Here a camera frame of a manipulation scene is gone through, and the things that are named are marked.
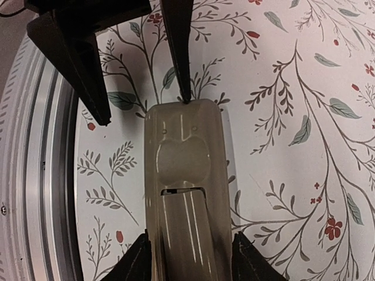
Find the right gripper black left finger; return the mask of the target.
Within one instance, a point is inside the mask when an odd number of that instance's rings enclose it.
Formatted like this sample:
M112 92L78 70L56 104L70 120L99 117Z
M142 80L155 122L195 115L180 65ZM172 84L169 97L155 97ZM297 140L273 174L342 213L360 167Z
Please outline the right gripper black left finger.
M151 242L145 230L102 281L150 281L151 270Z

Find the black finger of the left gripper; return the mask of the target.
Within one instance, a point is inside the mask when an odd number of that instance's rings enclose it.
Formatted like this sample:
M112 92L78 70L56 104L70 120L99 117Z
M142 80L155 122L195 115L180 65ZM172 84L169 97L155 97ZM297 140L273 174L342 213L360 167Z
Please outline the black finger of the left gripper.
M96 33L149 14L149 1L26 1L26 8L39 15L28 23L28 37L78 93L97 123L108 125L111 111Z
M161 12L182 102L190 103L189 37L193 1L160 0Z

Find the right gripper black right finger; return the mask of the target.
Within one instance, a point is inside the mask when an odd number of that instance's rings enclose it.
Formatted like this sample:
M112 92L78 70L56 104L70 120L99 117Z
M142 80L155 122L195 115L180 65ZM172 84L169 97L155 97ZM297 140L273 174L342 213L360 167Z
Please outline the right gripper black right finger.
M242 232L234 234L231 275L233 281L286 281Z

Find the grey remote control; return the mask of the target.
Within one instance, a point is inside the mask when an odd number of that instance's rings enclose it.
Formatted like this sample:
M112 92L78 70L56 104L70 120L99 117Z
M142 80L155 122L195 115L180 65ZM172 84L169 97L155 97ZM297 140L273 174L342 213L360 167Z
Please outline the grey remote control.
M211 100L153 106L144 126L146 229L152 279L165 279L163 191L204 192L219 280L231 279L230 193L219 107Z

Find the grey battery compartment cover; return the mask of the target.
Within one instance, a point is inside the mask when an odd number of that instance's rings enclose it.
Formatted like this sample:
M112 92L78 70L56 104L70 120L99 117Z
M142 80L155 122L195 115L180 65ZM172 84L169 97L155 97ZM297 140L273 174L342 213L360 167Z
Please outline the grey battery compartment cover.
M163 191L161 231L166 280L219 280L204 192Z

